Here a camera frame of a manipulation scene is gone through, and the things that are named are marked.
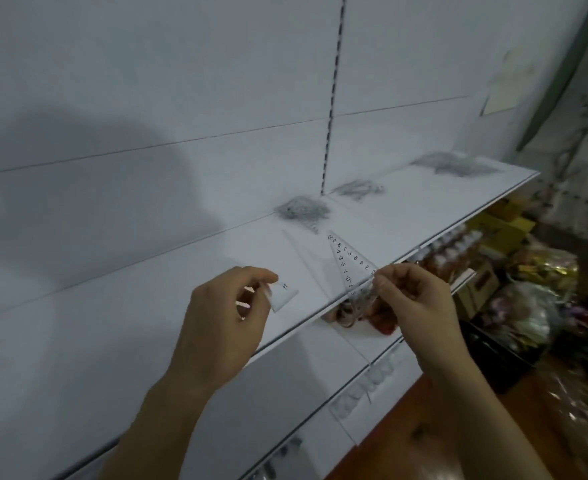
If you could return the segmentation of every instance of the hand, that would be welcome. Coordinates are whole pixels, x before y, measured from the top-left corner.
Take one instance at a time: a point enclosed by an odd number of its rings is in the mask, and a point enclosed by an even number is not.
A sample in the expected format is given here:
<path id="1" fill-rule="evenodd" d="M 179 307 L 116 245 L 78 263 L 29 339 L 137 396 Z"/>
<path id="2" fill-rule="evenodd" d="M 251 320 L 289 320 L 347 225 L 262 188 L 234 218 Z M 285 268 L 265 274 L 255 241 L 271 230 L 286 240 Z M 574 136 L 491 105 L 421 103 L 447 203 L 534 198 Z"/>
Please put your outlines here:
<path id="1" fill-rule="evenodd" d="M 164 379 L 207 401 L 234 378 L 262 339 L 269 315 L 265 283 L 277 280 L 268 269 L 237 266 L 194 289 Z"/>
<path id="2" fill-rule="evenodd" d="M 403 337 L 426 372 L 465 367 L 471 360 L 458 326 L 450 286 L 415 264 L 391 264 L 374 277 L 378 298 L 368 315 L 396 316 Z"/>

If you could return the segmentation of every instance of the person's right hand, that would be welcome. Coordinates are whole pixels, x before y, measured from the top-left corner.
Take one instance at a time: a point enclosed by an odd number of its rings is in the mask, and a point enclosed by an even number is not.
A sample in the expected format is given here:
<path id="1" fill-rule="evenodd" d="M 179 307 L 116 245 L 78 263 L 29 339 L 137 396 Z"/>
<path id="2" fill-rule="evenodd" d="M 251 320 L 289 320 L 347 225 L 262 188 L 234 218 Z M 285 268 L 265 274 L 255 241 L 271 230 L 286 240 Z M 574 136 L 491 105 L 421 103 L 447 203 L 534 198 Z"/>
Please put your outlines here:
<path id="1" fill-rule="evenodd" d="M 450 286 L 415 264 L 391 264 L 374 277 L 378 298 L 368 315 L 394 314 L 426 372 L 465 367 L 471 360 L 458 326 Z"/>

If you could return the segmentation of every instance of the wooden floor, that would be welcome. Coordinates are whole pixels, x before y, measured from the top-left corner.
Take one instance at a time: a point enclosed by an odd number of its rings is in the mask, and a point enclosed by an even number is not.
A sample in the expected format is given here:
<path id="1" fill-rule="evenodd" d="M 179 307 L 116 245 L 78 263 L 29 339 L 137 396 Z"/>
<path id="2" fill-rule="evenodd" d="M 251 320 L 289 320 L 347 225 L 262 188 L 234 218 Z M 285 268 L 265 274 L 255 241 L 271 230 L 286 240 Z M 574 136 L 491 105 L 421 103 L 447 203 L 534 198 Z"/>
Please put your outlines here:
<path id="1" fill-rule="evenodd" d="M 339 463 L 329 480 L 458 480 L 462 473 L 430 406 L 423 376 L 376 429 Z M 554 418 L 543 402 L 536 372 L 524 377 L 501 401 L 520 425 L 556 480 L 583 478 Z"/>

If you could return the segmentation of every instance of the panel seam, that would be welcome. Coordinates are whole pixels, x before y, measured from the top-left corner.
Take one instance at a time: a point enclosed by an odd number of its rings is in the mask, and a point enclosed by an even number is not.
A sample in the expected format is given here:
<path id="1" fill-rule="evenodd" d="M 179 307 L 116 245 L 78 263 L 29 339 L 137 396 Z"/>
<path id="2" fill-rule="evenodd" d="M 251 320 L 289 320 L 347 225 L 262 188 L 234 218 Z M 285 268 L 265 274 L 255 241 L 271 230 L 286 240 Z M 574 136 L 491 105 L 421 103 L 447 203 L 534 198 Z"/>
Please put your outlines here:
<path id="1" fill-rule="evenodd" d="M 327 140 L 325 141 L 325 160 L 323 161 L 323 180 L 321 183 L 321 195 L 325 195 L 325 176 L 327 174 L 327 160 L 330 154 L 330 139 L 332 138 L 332 123 L 334 122 L 334 99 L 336 97 L 336 79 L 338 78 L 338 65 L 341 60 L 341 42 L 343 41 L 343 22 L 345 21 L 345 2 L 341 0 L 341 15 L 338 24 L 338 39 L 336 41 L 336 56 L 334 57 L 334 77 L 332 79 L 332 98 L 330 99 L 330 117 L 327 120 Z"/>

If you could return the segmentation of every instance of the forearm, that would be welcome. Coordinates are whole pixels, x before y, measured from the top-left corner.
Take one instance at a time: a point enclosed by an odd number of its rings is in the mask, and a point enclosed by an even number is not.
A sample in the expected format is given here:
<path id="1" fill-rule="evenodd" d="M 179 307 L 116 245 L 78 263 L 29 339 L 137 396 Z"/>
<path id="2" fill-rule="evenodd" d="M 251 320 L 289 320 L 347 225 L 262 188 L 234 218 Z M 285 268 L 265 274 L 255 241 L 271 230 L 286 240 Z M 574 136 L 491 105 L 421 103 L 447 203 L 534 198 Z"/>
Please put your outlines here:
<path id="1" fill-rule="evenodd" d="M 469 358 L 432 376 L 467 480 L 551 480 L 542 460 Z"/>
<path id="2" fill-rule="evenodd" d="M 100 480 L 175 480 L 207 397 L 180 394 L 165 378 L 145 401 L 102 469 Z"/>

